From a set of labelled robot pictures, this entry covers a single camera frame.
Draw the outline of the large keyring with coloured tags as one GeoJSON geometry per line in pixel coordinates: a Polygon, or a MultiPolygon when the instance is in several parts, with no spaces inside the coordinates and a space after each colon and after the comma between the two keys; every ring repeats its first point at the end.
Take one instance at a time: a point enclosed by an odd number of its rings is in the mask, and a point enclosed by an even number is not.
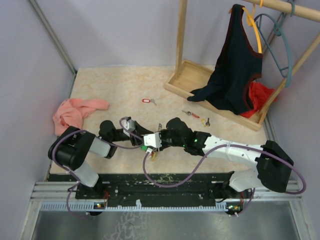
{"type": "MultiPolygon", "coordinates": [[[[162,130],[163,126],[161,123],[158,124],[157,131],[160,132],[162,130]]],[[[141,150],[145,151],[148,154],[147,159],[150,159],[151,161],[154,161],[156,158],[156,152],[160,150],[160,148],[154,148],[154,147],[148,147],[144,145],[144,141],[142,143],[142,146],[140,147],[141,150]]]]}

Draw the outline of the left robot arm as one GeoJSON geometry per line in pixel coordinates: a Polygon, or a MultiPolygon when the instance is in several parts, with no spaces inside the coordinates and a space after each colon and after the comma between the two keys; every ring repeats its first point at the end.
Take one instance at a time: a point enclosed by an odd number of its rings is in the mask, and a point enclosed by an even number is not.
{"type": "Polygon", "coordinates": [[[88,153],[110,159],[118,148],[139,148],[143,144],[143,136],[152,133],[131,117],[120,119],[119,124],[117,129],[112,121],[103,121],[98,135],[70,126],[48,150],[48,158],[86,186],[87,194],[95,199],[103,195],[104,186],[98,183],[98,173],[86,162],[88,153]]]}

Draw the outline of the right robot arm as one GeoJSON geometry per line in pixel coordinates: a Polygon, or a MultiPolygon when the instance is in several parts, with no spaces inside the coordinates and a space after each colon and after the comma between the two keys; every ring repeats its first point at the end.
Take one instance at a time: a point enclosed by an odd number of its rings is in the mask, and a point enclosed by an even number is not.
{"type": "Polygon", "coordinates": [[[191,130],[180,118],[171,119],[160,131],[161,149],[182,147],[193,156],[225,159],[248,167],[234,171],[223,192],[235,198],[240,192],[265,187],[277,193],[285,193],[292,172],[293,160],[274,141],[262,145],[227,141],[203,131],[191,130]]]}

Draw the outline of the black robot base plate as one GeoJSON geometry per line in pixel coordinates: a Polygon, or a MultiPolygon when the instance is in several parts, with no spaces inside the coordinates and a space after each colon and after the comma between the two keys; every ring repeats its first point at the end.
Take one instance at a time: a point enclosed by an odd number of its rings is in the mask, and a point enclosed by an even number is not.
{"type": "Polygon", "coordinates": [[[252,198],[252,190],[237,192],[229,186],[231,173],[196,173],[186,182],[187,174],[110,173],[99,175],[94,187],[80,184],[75,191],[77,200],[98,200],[101,211],[117,207],[142,207],[146,209],[199,210],[217,207],[227,199],[235,203],[226,205],[230,215],[240,213],[245,201],[252,198]]]}

